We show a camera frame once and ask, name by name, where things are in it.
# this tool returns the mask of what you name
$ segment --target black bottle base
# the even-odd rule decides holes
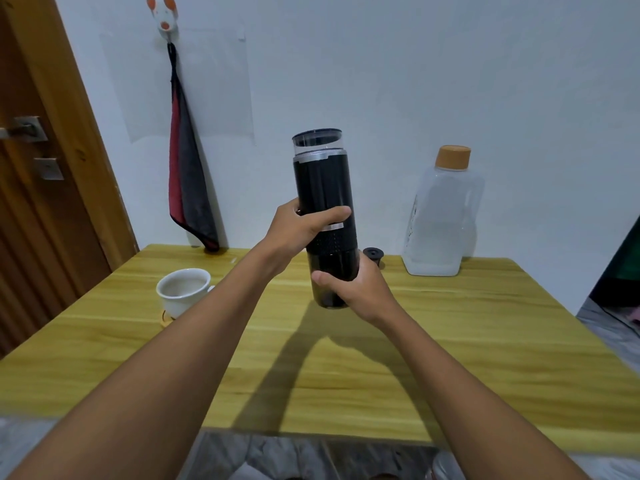
[[[360,268],[360,252],[357,249],[325,256],[307,253],[307,257],[309,260],[309,272],[324,271],[343,281],[354,280]],[[316,303],[323,308],[347,307],[344,300],[328,288],[321,287],[314,281],[311,281],[311,288]]]

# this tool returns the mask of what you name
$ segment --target black cylindrical bottle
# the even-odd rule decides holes
[[[342,132],[334,128],[306,131],[293,137],[293,146],[300,214],[320,212],[337,205],[351,208],[351,215],[345,222],[328,225],[307,246],[310,271],[325,271],[338,279],[351,281],[358,275],[360,254]],[[346,306],[331,290],[315,282],[311,286],[318,305],[325,308]]]

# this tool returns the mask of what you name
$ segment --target door frame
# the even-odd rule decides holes
[[[55,0],[1,0],[112,271],[138,252]]]

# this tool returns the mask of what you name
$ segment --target wooden table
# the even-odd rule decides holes
[[[217,283],[245,252],[147,247],[0,362],[0,414],[64,415],[160,332],[162,276],[202,267]],[[560,447],[640,454],[640,379],[513,261],[473,258],[453,278],[383,261],[400,304]],[[265,291],[204,427],[441,439],[387,339],[350,310],[313,303],[304,255]]]

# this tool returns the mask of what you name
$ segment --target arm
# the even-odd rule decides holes
[[[460,467],[474,479],[588,480],[565,453],[440,347],[391,294],[363,254],[352,282],[315,271],[361,318],[398,348],[420,385]]]
[[[216,288],[71,410],[10,479],[174,479],[265,286],[351,213],[300,217],[297,205],[280,206],[267,236]]]

